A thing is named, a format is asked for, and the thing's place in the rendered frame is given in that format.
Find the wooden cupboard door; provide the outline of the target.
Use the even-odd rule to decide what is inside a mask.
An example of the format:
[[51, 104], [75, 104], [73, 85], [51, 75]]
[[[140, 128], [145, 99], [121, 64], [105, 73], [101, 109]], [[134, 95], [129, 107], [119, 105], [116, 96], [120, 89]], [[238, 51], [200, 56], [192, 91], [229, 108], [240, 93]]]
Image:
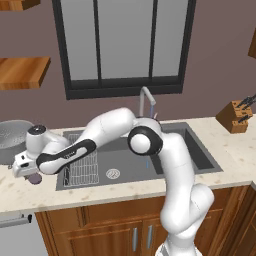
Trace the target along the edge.
[[[222, 215], [222, 210], [210, 210], [204, 221], [202, 222], [195, 237], [195, 245], [203, 256], [210, 256], [209, 251], [213, 242], [219, 221]], [[150, 249], [147, 249], [148, 226], [153, 225], [152, 243]], [[151, 219], [143, 221], [142, 241], [141, 241], [141, 256], [154, 256], [158, 247], [165, 241], [168, 233], [164, 230], [160, 223], [158, 215]]]
[[[138, 228], [137, 250], [132, 250], [133, 228]], [[104, 223], [55, 235], [58, 256], [140, 256], [141, 221]]]

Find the wooden wall cupboard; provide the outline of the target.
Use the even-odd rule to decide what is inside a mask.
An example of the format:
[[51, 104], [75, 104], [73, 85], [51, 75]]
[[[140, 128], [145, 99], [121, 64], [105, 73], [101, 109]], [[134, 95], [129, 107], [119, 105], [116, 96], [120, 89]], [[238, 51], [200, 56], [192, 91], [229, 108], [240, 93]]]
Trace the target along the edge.
[[256, 28], [249, 47], [248, 56], [256, 59]]

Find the wooden corner cupboard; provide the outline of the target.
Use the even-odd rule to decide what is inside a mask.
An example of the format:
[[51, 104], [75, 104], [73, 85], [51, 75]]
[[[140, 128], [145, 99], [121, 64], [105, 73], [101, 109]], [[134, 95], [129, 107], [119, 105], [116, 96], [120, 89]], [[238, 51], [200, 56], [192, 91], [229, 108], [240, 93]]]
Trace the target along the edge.
[[219, 256], [256, 256], [256, 190], [249, 187]]

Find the wooden wall shelf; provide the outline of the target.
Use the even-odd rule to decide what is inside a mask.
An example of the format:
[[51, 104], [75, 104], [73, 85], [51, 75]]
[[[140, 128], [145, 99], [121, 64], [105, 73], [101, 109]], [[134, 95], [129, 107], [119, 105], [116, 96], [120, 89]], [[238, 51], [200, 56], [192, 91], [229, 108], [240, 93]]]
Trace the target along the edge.
[[24, 11], [40, 2], [41, 0], [0, 0], [0, 11]]
[[50, 62], [49, 57], [0, 58], [0, 90], [39, 88]]

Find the silver sink faucet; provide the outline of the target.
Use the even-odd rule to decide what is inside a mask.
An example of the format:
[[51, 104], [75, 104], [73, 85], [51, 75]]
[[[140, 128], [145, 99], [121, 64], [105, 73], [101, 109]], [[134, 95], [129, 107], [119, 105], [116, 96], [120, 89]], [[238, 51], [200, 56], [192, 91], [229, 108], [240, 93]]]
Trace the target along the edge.
[[143, 86], [140, 90], [140, 99], [139, 99], [139, 116], [144, 116], [144, 103], [145, 99], [148, 99], [150, 103], [150, 117], [155, 119], [157, 117], [157, 114], [154, 112], [154, 106], [156, 105], [156, 100], [149, 91], [149, 89], [146, 86]]

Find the grey kitchen sink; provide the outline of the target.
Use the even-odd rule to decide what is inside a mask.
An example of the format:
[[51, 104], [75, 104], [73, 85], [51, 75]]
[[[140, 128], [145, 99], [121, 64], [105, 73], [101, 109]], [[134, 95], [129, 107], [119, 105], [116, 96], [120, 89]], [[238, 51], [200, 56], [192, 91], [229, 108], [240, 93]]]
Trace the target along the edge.
[[[186, 123], [162, 124], [164, 133], [180, 134], [188, 147], [195, 174], [222, 172], [221, 167], [202, 144], [201, 140]], [[164, 177], [160, 159], [153, 155], [138, 156], [132, 153], [127, 144], [127, 136], [112, 141], [97, 151], [99, 183], [88, 186], [65, 188], [63, 171], [57, 176], [56, 190], [78, 189], [92, 186], [113, 185]]]

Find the purple eggplant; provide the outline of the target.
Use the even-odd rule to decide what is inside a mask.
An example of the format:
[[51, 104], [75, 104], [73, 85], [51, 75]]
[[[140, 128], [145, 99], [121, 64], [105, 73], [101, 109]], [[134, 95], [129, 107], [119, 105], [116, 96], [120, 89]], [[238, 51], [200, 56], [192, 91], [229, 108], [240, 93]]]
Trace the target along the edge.
[[32, 174], [28, 177], [28, 180], [33, 185], [38, 185], [42, 182], [42, 176], [38, 173]]

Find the grey metal pot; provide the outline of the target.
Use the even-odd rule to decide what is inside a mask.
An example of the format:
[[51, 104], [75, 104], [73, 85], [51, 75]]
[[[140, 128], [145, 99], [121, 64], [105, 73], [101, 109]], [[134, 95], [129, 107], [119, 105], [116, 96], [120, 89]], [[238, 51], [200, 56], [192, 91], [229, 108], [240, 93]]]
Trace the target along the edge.
[[0, 165], [12, 165], [15, 156], [26, 149], [26, 134], [32, 126], [26, 120], [0, 122]]

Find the grey dishwasher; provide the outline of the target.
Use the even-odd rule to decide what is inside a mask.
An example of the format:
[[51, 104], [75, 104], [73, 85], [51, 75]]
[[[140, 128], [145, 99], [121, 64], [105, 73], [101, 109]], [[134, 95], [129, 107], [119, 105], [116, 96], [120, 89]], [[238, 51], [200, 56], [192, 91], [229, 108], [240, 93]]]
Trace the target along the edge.
[[0, 256], [48, 256], [34, 213], [0, 215], [0, 221], [31, 214], [30, 224], [0, 228]]

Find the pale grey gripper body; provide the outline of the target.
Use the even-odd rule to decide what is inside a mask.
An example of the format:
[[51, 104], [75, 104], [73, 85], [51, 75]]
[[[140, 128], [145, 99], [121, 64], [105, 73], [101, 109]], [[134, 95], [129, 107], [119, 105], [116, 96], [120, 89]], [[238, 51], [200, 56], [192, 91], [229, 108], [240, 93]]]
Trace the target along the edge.
[[12, 170], [15, 177], [25, 177], [38, 172], [36, 167], [12, 166]]

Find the wooden knife block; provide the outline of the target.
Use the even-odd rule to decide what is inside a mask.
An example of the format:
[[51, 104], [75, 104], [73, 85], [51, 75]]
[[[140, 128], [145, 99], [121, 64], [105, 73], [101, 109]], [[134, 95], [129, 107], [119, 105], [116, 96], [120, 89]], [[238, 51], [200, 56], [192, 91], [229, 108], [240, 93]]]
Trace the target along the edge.
[[245, 133], [248, 128], [248, 120], [238, 123], [245, 115], [253, 116], [250, 107], [244, 109], [245, 105], [237, 108], [241, 100], [228, 103], [217, 115], [216, 120], [231, 134]]

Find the black framed window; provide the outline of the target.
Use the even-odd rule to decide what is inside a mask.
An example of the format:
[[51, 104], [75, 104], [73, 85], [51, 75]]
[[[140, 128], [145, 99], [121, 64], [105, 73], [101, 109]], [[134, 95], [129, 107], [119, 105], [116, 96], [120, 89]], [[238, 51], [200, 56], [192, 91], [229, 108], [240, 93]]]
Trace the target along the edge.
[[66, 98], [183, 91], [196, 0], [52, 0]]

